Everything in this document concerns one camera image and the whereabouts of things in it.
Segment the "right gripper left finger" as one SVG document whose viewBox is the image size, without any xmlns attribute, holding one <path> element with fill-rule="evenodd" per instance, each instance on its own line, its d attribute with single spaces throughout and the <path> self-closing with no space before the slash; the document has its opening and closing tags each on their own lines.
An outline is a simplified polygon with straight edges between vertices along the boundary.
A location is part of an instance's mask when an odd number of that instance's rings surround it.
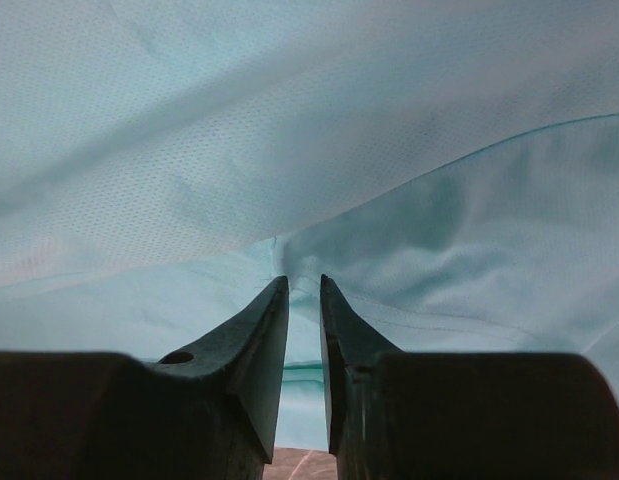
<svg viewBox="0 0 619 480">
<path fill-rule="evenodd" d="M 289 321 L 274 278 L 241 311 L 156 364 L 184 393 L 182 439 L 201 479 L 260 479 L 273 460 Z"/>
</svg>

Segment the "teal t shirt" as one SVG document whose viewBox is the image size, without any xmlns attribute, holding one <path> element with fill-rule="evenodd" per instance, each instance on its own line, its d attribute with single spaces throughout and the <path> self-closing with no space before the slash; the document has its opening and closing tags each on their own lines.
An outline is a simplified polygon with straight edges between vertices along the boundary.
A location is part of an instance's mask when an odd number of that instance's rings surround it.
<svg viewBox="0 0 619 480">
<path fill-rule="evenodd" d="M 619 401 L 619 1 L 0 1 L 0 350 L 155 360 L 279 275 L 280 446 L 326 445 L 322 275 Z"/>
</svg>

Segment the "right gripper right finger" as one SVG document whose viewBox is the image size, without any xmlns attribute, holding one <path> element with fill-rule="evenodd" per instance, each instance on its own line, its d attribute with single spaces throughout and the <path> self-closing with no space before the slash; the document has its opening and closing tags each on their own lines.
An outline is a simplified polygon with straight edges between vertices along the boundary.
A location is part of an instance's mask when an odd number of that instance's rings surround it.
<svg viewBox="0 0 619 480">
<path fill-rule="evenodd" d="M 391 375 L 405 353 L 369 325 L 335 280 L 320 279 L 329 453 L 340 479 L 405 479 L 406 398 Z"/>
</svg>

